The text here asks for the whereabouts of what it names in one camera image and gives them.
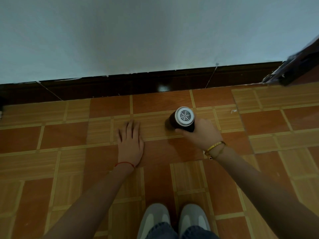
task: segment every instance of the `white sneaker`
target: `white sneaker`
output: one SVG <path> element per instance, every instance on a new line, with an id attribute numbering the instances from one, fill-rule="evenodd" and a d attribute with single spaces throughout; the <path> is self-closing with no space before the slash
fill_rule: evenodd
<path id="1" fill-rule="evenodd" d="M 205 230 L 211 230 L 205 212 L 201 207 L 195 204 L 185 205 L 181 211 L 178 225 L 178 235 L 180 238 L 190 226 L 200 226 Z"/>
<path id="2" fill-rule="evenodd" d="M 137 239 L 145 239 L 150 229 L 160 222 L 171 224 L 168 209 L 159 203 L 150 205 L 144 213 Z"/>

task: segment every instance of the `brown baseboard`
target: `brown baseboard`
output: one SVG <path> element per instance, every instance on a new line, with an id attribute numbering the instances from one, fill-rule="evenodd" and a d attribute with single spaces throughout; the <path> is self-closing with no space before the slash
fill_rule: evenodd
<path id="1" fill-rule="evenodd" d="M 5 104 L 25 104 L 259 83 L 282 62 L 0 85 Z"/>

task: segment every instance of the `right hand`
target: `right hand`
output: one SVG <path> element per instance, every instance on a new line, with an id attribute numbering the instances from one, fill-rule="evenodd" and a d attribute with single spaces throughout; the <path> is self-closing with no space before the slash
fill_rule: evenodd
<path id="1" fill-rule="evenodd" d="M 186 137 L 203 151 L 207 151 L 212 145 L 223 140 L 220 132 L 214 128 L 210 120 L 197 118 L 196 116 L 194 132 L 187 132 L 183 129 L 175 129 L 175 132 Z"/>

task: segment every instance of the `red string bracelet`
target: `red string bracelet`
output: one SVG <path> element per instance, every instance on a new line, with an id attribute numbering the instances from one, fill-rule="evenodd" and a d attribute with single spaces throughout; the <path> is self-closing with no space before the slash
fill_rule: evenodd
<path id="1" fill-rule="evenodd" d="M 116 167 L 116 166 L 119 165 L 120 163 L 128 163 L 128 164 L 132 165 L 132 167 L 135 169 L 134 164 L 132 164 L 132 163 L 130 163 L 130 162 L 119 162 L 119 163 L 117 163 L 114 167 Z"/>

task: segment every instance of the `left hand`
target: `left hand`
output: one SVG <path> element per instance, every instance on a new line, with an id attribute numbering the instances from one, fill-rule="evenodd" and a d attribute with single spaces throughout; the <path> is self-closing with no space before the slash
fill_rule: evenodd
<path id="1" fill-rule="evenodd" d="M 136 167 L 143 155 L 144 142 L 139 134 L 140 122 L 133 122 L 134 120 L 126 122 L 121 131 L 117 129 L 116 137 L 119 148 L 118 162 L 129 162 Z"/>

